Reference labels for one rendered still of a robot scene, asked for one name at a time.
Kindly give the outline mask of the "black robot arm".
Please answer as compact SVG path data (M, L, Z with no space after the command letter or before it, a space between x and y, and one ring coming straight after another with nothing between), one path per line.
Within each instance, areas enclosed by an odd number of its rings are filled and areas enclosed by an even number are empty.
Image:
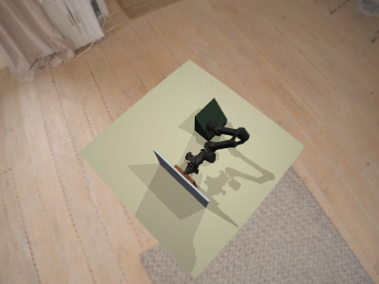
M217 120L210 120L206 124L206 128L208 131L213 131L217 136L221 136L222 134L232 136L232 138L229 140L220 142L208 141L204 144L206 151L204 149L201 149L201 152L198 155L202 157L203 160L206 160L210 163L215 162L217 155L215 152L217 150L231 147L235 148L238 145L245 143L249 139L249 134L244 127L239 127L238 129L223 127L217 122ZM239 138L240 141L236 142L236 138Z

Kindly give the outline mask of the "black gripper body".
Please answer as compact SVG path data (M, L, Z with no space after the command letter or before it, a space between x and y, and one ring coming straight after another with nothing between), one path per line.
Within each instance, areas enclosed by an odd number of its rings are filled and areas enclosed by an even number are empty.
M202 159L202 157L200 157L199 155L197 155L197 156L193 159L191 156L188 156L186 159L189 160L189 161L190 161L190 164L194 167L194 170L196 171L195 174L198 174L198 173L199 173L199 171L198 171L198 166L199 166L200 164L203 164L203 161L204 161L204 160Z

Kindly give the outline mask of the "brown wooden picture frame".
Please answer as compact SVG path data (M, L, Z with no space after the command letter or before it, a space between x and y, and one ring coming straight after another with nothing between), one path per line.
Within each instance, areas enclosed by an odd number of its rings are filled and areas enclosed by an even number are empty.
M191 177L189 177L187 174L183 174L184 171L182 171L181 168L179 168L177 165L175 165L174 168L178 172L180 172L195 188L197 188L195 181Z

